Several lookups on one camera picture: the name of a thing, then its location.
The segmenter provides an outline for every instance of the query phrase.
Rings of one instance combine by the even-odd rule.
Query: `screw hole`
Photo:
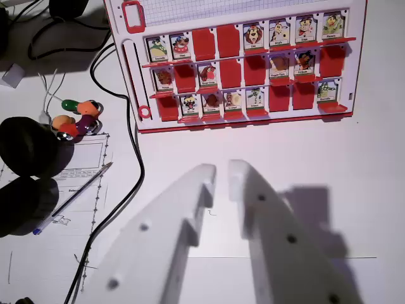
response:
[[[145,223],[141,223],[141,225],[139,226],[139,230],[147,231],[147,230],[149,230],[149,226]]]
[[[330,294],[328,299],[329,299],[329,302],[332,304],[340,303],[340,298],[337,296],[337,294],[334,294],[334,293]]]
[[[287,235],[287,241],[290,244],[295,244],[297,242],[297,238],[293,236],[292,234]]]

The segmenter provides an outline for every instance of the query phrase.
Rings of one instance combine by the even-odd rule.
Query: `white plastic frame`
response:
[[[321,112],[316,102],[314,101],[314,106],[312,109],[308,110],[293,110],[292,109],[292,97],[290,97],[290,106],[288,111],[279,112],[269,112],[267,117],[254,117],[249,118],[247,115],[239,120],[218,120],[218,121],[197,121],[194,123],[178,123],[178,121],[162,122],[160,119],[158,107],[155,99],[150,99],[149,97],[155,94],[153,78],[150,76],[150,68],[142,68],[142,65],[147,65],[149,61],[149,52],[145,43],[145,39],[149,37],[161,36],[162,39],[166,41],[166,45],[170,46],[169,35],[177,34],[180,32],[189,32],[189,49],[192,56],[192,64],[209,63],[211,61],[216,61],[217,64],[217,75],[220,75],[219,60],[225,60],[230,58],[219,58],[218,57],[218,45],[216,38],[216,27],[219,25],[234,24],[238,25],[237,29],[240,31],[240,39],[242,39],[243,24],[252,22],[262,22],[264,32],[265,32],[265,45],[264,47],[268,49],[269,41],[269,21],[279,18],[286,18],[290,22],[290,45],[295,44],[295,32],[296,32],[296,17],[302,15],[312,14],[315,19],[318,20],[317,23],[317,42],[323,42],[321,38],[321,27],[323,25],[323,14],[333,11],[341,11],[342,15],[345,16],[345,27],[344,27],[344,37],[355,37],[355,41],[345,42],[346,45],[346,58],[344,63],[344,69],[341,75],[341,88],[340,88],[340,104],[347,107],[346,113],[353,111],[354,98],[356,92],[357,75],[359,69],[359,60],[361,54],[361,44],[363,36],[363,27],[365,22],[365,8],[366,0],[326,0],[316,3],[306,3],[298,4],[293,6],[286,6],[281,8],[263,9],[254,12],[254,18],[252,18],[249,13],[238,13],[233,15],[225,15],[212,18],[205,18],[199,20],[191,20],[180,23],[171,23],[165,25],[157,25],[153,27],[146,27],[144,32],[137,34],[130,34],[127,32],[125,25],[125,19],[123,18],[122,11],[122,0],[105,0],[105,5],[107,7],[107,12],[109,16],[109,21],[117,45],[117,53],[120,59],[120,63],[123,70],[123,76],[125,83],[127,85],[130,100],[134,108],[138,109],[140,106],[148,106],[151,111],[151,118],[141,118],[136,117],[137,125],[140,130],[156,130],[166,128],[179,128],[179,127],[189,127],[190,125],[209,125],[227,122],[249,122],[251,120],[276,120],[281,118],[299,118],[299,117],[319,117],[319,115],[325,115]],[[213,60],[195,61],[195,54],[192,41],[192,30],[209,28],[213,29],[211,33],[215,37],[215,48],[216,56]],[[290,61],[290,78],[294,77],[293,68],[291,66],[294,64],[293,54],[296,50],[290,50],[292,55]],[[241,64],[241,74],[242,83],[241,89],[245,89],[244,86],[244,67],[243,59],[244,48],[243,43],[240,44],[239,56],[234,58],[240,58]],[[168,47],[168,58],[171,61],[173,58],[171,56],[171,49]],[[315,65],[315,74],[319,75],[319,56],[317,56],[317,63]],[[220,77],[218,78],[218,88],[221,89]],[[269,86],[270,82],[268,80],[268,65],[266,69],[266,82],[264,86]],[[196,91],[199,89],[198,75],[196,73]]]

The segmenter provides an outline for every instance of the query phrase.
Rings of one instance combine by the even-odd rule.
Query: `character card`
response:
[[[202,112],[204,114],[214,114],[220,112],[220,100],[215,94],[201,95]]]
[[[170,42],[173,59],[185,59],[191,57],[188,47],[189,38],[184,36],[184,33],[170,35]]]
[[[260,87],[246,89],[246,108],[263,109],[265,107],[265,92]]]
[[[318,94],[316,95],[316,101],[318,103],[324,101],[336,101],[337,93],[339,90],[338,80],[328,80],[324,82],[319,82],[318,84]]]
[[[323,16],[322,39],[343,37],[344,18],[339,11]]]
[[[157,91],[164,92],[173,90],[173,79],[171,73],[167,69],[160,68],[158,70],[153,70],[153,77]]]
[[[241,109],[242,96],[238,92],[224,92],[223,105],[225,111],[237,111]]]
[[[146,39],[151,62],[168,61],[166,43],[160,37]]]
[[[296,60],[294,75],[314,74],[315,55],[312,54],[312,51],[296,53]]]
[[[198,76],[199,76],[201,87],[216,86],[215,69],[216,69],[215,66],[213,66],[211,64],[198,66]]]
[[[316,22],[312,16],[297,17],[296,43],[316,40]]]
[[[263,28],[259,22],[243,25],[243,42],[245,49],[263,48]]]
[[[270,57],[270,78],[281,78],[289,75],[290,60],[283,54]]]
[[[290,44],[290,24],[285,19],[270,21],[270,46]]]
[[[198,115],[197,99],[193,95],[180,97],[183,116]]]

